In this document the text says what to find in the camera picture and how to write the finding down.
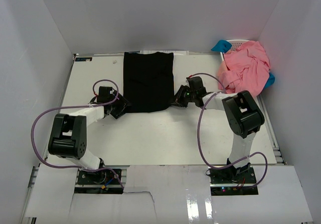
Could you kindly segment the black t shirt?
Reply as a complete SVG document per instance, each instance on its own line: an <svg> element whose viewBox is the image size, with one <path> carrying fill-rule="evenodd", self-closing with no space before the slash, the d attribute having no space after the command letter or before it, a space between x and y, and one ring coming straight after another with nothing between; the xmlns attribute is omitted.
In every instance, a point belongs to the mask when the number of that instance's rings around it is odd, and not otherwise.
<svg viewBox="0 0 321 224"><path fill-rule="evenodd" d="M127 113L152 113L170 107L174 98L173 53L125 52L123 96Z"/></svg>

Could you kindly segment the pink t shirt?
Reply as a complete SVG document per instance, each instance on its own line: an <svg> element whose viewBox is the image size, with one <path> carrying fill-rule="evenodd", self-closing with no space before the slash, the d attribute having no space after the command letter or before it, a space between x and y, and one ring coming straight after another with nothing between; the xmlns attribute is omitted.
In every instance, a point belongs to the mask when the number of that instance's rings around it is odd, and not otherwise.
<svg viewBox="0 0 321 224"><path fill-rule="evenodd" d="M270 75L270 62L260 42L246 41L224 54L217 77L219 89L227 93L247 90L253 97L264 89Z"/></svg>

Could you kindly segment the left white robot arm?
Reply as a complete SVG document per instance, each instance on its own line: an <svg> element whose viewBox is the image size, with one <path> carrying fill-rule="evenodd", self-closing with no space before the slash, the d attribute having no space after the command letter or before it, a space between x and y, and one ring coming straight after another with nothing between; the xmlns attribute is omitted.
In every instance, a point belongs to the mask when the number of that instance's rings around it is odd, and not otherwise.
<svg viewBox="0 0 321 224"><path fill-rule="evenodd" d="M108 115L120 118L131 103L112 87L101 86L89 104L88 108L55 116L48 151L82 169L90 169L89 178L94 183L101 183L106 171L102 168L103 160L87 149L87 127Z"/></svg>

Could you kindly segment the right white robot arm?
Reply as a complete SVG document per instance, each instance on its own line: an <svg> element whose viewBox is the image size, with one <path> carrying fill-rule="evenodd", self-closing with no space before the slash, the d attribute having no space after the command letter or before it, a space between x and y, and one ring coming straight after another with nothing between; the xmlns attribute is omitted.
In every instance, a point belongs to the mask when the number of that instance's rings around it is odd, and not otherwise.
<svg viewBox="0 0 321 224"><path fill-rule="evenodd" d="M204 162L214 170L227 169L227 179L232 183L240 182L250 168L252 143L265 122L263 113L247 90L236 94L208 92L199 76L188 78L187 83L188 85L180 86L172 105L187 107L189 103L194 103L201 108L200 116L207 109L224 111L233 132L232 150L227 158L227 165L214 167L207 161Z"/></svg>

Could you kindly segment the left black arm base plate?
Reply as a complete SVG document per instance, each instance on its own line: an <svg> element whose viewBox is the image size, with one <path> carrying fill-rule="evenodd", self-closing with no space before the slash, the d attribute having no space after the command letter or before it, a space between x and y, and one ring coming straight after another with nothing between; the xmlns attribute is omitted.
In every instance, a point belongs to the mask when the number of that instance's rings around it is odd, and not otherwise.
<svg viewBox="0 0 321 224"><path fill-rule="evenodd" d="M123 194L126 183L126 169L113 168L99 172L78 171L74 193L76 194Z"/></svg>

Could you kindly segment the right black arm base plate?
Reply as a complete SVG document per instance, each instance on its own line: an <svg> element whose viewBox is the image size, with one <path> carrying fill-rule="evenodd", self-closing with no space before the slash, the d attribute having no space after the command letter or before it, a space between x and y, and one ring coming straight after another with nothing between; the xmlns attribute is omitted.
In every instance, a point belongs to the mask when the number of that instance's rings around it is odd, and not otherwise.
<svg viewBox="0 0 321 224"><path fill-rule="evenodd" d="M228 169L208 169L205 173L210 177L210 189L212 196L243 196L258 195L256 176L253 167L246 172L232 176Z"/></svg>

